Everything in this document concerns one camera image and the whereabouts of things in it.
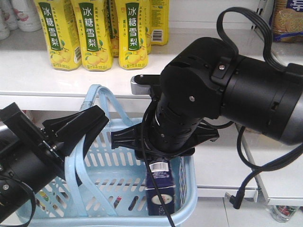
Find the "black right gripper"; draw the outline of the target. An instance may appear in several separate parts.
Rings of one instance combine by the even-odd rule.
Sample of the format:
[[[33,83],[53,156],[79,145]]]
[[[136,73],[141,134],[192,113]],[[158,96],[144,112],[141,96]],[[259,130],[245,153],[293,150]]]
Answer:
[[[153,100],[141,124],[111,132],[111,148],[141,149],[139,157],[190,156],[195,147],[219,138],[218,130],[179,112],[164,94]]]

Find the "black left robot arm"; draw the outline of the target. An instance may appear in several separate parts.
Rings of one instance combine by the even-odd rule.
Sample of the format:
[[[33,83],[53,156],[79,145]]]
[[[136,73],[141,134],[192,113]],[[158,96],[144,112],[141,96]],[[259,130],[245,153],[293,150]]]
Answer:
[[[11,103],[0,118],[15,137],[0,142],[0,219],[4,221],[55,177],[65,179],[64,162],[84,138],[89,148],[108,123],[97,105],[62,118],[45,120],[35,126]]]

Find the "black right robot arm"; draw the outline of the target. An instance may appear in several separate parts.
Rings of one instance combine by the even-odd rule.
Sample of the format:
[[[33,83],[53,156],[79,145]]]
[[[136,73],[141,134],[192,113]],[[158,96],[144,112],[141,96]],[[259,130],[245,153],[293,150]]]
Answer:
[[[111,134],[111,147],[133,149],[138,159],[190,156],[218,138],[204,118],[223,116],[294,149],[253,174],[275,171],[303,152],[303,68],[239,55],[220,39],[203,37],[175,57],[159,75],[137,75],[151,96],[143,122]]]

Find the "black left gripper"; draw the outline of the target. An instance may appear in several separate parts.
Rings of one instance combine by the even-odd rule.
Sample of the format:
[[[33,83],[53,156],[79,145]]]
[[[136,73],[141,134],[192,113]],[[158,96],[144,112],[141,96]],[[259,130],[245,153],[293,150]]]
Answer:
[[[16,103],[11,103],[0,111],[3,123],[25,144],[56,176],[65,179],[64,161],[58,158],[48,144],[48,138],[19,109]],[[85,138],[83,156],[99,135],[109,119],[97,105],[78,113],[55,118],[43,122],[45,132],[57,142],[56,153],[65,158],[71,154],[80,139]]]

